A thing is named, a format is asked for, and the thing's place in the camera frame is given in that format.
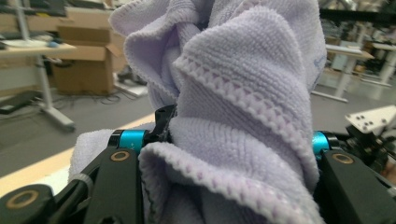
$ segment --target box flap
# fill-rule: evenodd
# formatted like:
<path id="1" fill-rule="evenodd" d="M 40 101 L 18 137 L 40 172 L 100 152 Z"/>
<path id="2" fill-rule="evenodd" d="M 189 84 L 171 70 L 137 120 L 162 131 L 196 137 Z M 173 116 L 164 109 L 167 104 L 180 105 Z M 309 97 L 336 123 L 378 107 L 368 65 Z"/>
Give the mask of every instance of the box flap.
<path id="1" fill-rule="evenodd" d="M 116 57 L 122 56 L 122 51 L 117 48 L 114 44 L 108 44 L 106 45 L 106 48 Z"/>
<path id="2" fill-rule="evenodd" d="M 67 43 L 67 40 L 85 41 L 85 42 L 110 42 L 110 30 L 108 29 L 92 29 L 80 27 L 58 27 L 59 36 Z"/>
<path id="3" fill-rule="evenodd" d="M 85 60 L 85 61 L 104 61 L 106 58 L 106 48 L 91 46 L 75 46 L 73 50 L 65 54 L 56 54 L 53 57 L 65 60 Z"/>

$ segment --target desk foot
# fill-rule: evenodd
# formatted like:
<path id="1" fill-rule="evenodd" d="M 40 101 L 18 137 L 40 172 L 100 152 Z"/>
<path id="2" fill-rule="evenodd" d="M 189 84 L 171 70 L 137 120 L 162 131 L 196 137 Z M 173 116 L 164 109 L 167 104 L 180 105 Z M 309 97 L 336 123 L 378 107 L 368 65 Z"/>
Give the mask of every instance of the desk foot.
<path id="1" fill-rule="evenodd" d="M 326 97 L 326 98 L 329 98 L 329 99 L 332 99 L 332 100 L 336 100 L 336 101 L 341 101 L 343 103 L 347 103 L 347 99 L 346 98 L 336 97 L 336 96 L 333 96 L 333 95 L 330 95 L 330 94 L 326 94 L 326 93 L 323 93 L 323 92 L 320 92 L 320 91 L 312 91 L 311 93 L 314 94 L 314 95 L 319 95 L 319 96 L 323 96 L 323 97 Z"/>
<path id="2" fill-rule="evenodd" d="M 55 109 L 54 107 L 46 108 L 44 105 L 41 107 L 44 113 L 65 127 L 67 131 L 73 132 L 76 129 L 73 120 L 59 112 L 59 110 Z"/>
<path id="3" fill-rule="evenodd" d="M 366 79 L 366 78 L 362 78 L 361 81 L 368 82 L 368 83 L 373 83 L 373 84 L 380 85 L 380 86 L 392 87 L 388 83 L 379 82 L 379 81 L 373 81 L 373 80 Z"/>

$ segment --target gray floor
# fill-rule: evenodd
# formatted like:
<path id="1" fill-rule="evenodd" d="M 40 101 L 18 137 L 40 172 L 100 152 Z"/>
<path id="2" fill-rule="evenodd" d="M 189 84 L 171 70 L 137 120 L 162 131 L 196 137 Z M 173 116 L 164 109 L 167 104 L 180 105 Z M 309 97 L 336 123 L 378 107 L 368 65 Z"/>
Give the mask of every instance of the gray floor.
<path id="1" fill-rule="evenodd" d="M 316 90 L 334 92 L 334 89 L 323 86 L 317 86 Z M 379 87 L 354 79 L 347 90 L 345 97 L 349 100 L 348 104 L 311 96 L 315 130 L 344 133 L 348 125 L 346 114 L 396 102 L 395 88 Z M 56 105 L 62 107 L 61 111 L 77 124 L 74 133 L 60 129 L 35 107 L 23 109 L 19 112 L 20 116 L 14 119 L 0 120 L 0 177 L 72 147 L 81 133 L 114 129 L 153 111 L 148 97 L 132 101 L 122 94 L 118 96 L 121 100 L 114 105 L 104 105 L 89 97 L 76 99 L 73 104 L 58 102 Z"/>
<path id="2" fill-rule="evenodd" d="M 153 112 L 148 97 L 131 100 L 117 95 L 120 101 L 115 104 L 114 97 L 96 102 L 91 97 L 56 102 L 54 105 L 76 123 L 73 133 L 40 113 L 37 106 L 25 107 L 12 117 L 0 117 L 0 177 L 69 149 L 81 133 L 116 129 Z M 64 96 L 54 94 L 53 98 Z"/>

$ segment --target white desk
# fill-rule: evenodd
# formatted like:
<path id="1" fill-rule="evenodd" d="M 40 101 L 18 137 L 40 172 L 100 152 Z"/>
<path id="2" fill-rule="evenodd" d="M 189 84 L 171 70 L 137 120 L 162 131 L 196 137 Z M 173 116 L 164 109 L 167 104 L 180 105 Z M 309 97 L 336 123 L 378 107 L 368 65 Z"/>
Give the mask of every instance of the white desk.
<path id="1" fill-rule="evenodd" d="M 356 61 L 357 60 L 373 59 L 374 57 L 373 57 L 373 55 L 367 53 L 366 51 L 362 51 L 361 54 L 358 54 L 358 53 L 345 52 L 342 50 L 327 49 L 327 52 L 346 55 L 347 56 L 346 66 L 343 69 L 343 74 L 341 76 L 341 80 L 338 82 L 338 87 L 335 90 L 334 95 L 330 95 L 330 94 L 323 93 L 320 91 L 312 91 L 312 94 L 347 103 L 347 99 L 343 98 L 344 90 L 346 89 L 346 87 L 350 81 L 353 68 L 356 65 Z"/>
<path id="2" fill-rule="evenodd" d="M 29 49 L 17 49 L 8 48 L 6 50 L 0 50 L 0 58 L 18 58 L 33 56 L 36 59 L 36 67 L 38 69 L 38 78 L 40 80 L 40 86 L 43 93 L 44 104 L 41 104 L 42 110 L 50 117 L 62 124 L 67 130 L 74 131 L 75 124 L 67 116 L 59 112 L 52 106 L 52 97 L 50 94 L 50 84 L 47 78 L 46 69 L 42 60 L 42 55 L 52 55 L 57 53 L 64 53 L 76 49 L 73 46 L 62 44 L 59 48 L 29 48 Z"/>
<path id="3" fill-rule="evenodd" d="M 386 44 L 373 44 L 373 47 L 375 47 L 376 49 L 383 49 L 383 50 L 388 50 L 388 56 L 387 59 L 385 61 L 384 66 L 381 69 L 381 72 L 379 72 L 379 81 L 375 81 L 375 80 L 371 80 L 371 79 L 367 79 L 367 78 L 362 78 L 362 81 L 365 82 L 370 82 L 370 83 L 374 83 L 374 84 L 378 84 L 381 86 L 387 86 L 387 87 L 391 87 L 388 84 L 389 78 L 393 75 L 394 71 L 395 71 L 395 66 L 396 66 L 396 46 L 392 46 L 392 45 L 386 45 Z"/>

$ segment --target floor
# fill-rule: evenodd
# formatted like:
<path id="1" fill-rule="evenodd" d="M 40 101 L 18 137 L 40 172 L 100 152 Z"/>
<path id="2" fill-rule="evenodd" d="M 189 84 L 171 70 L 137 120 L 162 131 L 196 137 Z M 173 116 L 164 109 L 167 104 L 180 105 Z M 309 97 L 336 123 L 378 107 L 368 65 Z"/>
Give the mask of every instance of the floor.
<path id="1" fill-rule="evenodd" d="M 337 78 L 339 76 L 334 74 L 323 75 L 319 83 L 330 87 L 318 85 L 316 91 L 334 92 L 331 86 L 336 85 Z M 314 130 L 345 133 L 345 127 L 348 125 L 346 114 L 394 105 L 396 87 L 376 86 L 353 78 L 345 97 L 349 100 L 348 104 L 321 96 L 311 96 Z M 2 177 L 12 177 L 13 175 L 9 174 L 17 174 L 18 171 L 24 171 L 23 175 L 29 175 L 35 162 L 50 161 L 45 163 L 48 168 L 44 169 L 48 169 L 47 172 L 61 172 L 65 175 L 67 167 L 57 170 L 52 164 L 56 160 L 69 160 L 71 147 L 81 133 L 116 129 L 153 112 L 147 96 L 130 99 L 128 95 L 117 93 L 111 98 L 96 99 L 70 98 L 55 93 L 53 98 L 55 106 L 76 123 L 76 131 L 69 133 L 60 129 L 34 106 L 24 108 L 12 117 L 0 117 L 0 188 L 6 180 L 3 178 L 2 182 Z"/>

